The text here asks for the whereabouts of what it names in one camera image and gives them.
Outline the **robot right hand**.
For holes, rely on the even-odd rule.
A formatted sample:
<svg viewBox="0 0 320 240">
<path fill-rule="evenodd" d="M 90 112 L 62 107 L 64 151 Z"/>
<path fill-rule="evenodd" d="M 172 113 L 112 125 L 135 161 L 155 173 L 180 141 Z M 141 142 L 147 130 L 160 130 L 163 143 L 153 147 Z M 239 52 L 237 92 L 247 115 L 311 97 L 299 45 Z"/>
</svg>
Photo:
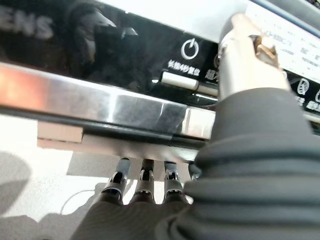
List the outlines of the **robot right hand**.
<svg viewBox="0 0 320 240">
<path fill-rule="evenodd" d="M 244 14 L 225 24 L 218 49 L 219 101 L 211 141 L 178 185 L 168 170 L 167 201 L 138 188 L 116 202 L 105 188 L 74 240 L 317 240 L 320 139 L 304 118 L 274 44 Z"/>
</svg>

